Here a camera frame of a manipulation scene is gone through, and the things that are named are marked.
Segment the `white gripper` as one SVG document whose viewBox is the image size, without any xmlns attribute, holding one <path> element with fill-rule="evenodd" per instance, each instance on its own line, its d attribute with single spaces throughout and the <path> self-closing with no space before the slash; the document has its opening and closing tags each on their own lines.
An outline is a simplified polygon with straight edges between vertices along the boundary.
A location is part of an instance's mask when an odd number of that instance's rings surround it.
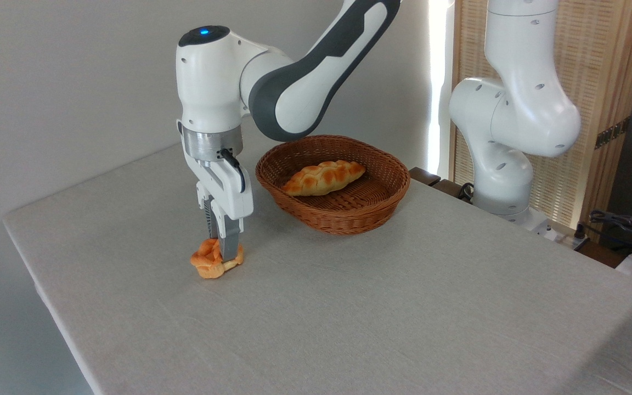
<svg viewBox="0 0 632 395">
<path fill-rule="evenodd" d="M 238 256 L 239 234 L 244 217 L 253 213 L 253 195 L 249 174 L 230 148 L 213 153 L 214 161 L 200 161 L 184 149 L 185 159 L 196 177 L 196 195 L 204 212 L 209 238 L 218 239 L 222 260 Z"/>
</svg>

